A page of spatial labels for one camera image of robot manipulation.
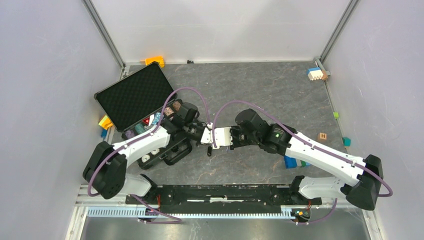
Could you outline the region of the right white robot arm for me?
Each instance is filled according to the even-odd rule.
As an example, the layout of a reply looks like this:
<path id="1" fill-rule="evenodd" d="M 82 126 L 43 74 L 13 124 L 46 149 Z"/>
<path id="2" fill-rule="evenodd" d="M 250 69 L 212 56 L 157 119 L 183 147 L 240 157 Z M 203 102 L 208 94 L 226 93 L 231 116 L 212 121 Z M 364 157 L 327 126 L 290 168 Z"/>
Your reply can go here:
<path id="1" fill-rule="evenodd" d="M 289 189 L 295 204 L 316 198 L 344 198 L 363 210 L 376 208 L 382 187 L 382 161 L 375 155 L 350 155 L 306 137 L 287 125 L 269 124 L 249 108 L 235 118 L 230 128 L 231 149 L 257 146 L 270 154 L 304 161 L 331 177 L 296 176 Z"/>

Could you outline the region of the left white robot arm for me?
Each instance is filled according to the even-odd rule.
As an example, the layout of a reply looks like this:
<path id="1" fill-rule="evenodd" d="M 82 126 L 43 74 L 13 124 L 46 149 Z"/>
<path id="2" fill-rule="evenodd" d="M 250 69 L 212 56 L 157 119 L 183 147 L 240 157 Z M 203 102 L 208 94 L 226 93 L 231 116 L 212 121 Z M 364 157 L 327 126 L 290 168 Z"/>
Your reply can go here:
<path id="1" fill-rule="evenodd" d="M 89 196 L 108 200 L 129 194 L 151 204 L 157 198 L 157 190 L 145 176 L 128 173 L 128 168 L 142 159 L 145 168 L 154 166 L 165 151 L 176 146 L 176 140 L 208 143 L 205 137 L 212 124 L 198 120 L 194 105 L 183 103 L 175 113 L 160 116 L 161 122 L 142 134 L 115 144 L 102 141 L 96 145 L 82 174 L 88 182 Z"/>

